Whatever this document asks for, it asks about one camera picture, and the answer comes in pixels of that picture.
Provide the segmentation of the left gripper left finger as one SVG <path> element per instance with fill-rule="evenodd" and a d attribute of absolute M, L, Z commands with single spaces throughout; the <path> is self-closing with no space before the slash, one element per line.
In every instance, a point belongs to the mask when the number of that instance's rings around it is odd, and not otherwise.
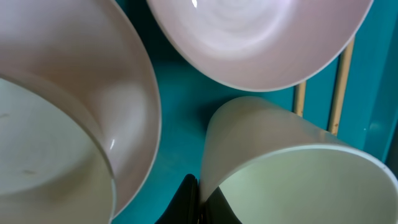
<path fill-rule="evenodd" d="M 171 199 L 165 212 L 155 224 L 197 224 L 198 181 L 187 174 Z"/>

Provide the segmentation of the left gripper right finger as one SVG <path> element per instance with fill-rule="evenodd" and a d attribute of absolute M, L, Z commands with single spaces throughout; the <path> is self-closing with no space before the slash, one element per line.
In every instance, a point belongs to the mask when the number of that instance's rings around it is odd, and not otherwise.
<path fill-rule="evenodd" d="M 203 222 L 206 224 L 242 224 L 219 187 L 203 205 Z"/>

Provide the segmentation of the white cup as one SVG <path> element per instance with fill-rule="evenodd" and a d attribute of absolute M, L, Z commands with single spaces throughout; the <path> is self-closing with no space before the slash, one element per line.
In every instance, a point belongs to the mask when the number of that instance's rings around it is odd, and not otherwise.
<path fill-rule="evenodd" d="M 262 98 L 211 117 L 200 200 L 220 190 L 241 223 L 397 223 L 397 179 L 379 159 Z"/>

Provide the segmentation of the small white bowl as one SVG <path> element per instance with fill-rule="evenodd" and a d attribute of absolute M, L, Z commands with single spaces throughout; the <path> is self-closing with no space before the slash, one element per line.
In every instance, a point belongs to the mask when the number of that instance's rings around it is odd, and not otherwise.
<path fill-rule="evenodd" d="M 114 182 L 91 138 L 64 112 L 1 81 L 1 222 L 109 223 Z"/>

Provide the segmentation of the large white bowl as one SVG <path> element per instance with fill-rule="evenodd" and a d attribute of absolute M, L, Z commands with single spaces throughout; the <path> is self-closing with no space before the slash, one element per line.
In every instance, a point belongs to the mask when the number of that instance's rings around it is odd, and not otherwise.
<path fill-rule="evenodd" d="M 372 0 L 148 0 L 179 54 L 210 79 L 244 91 L 308 80 L 353 39 Z"/>

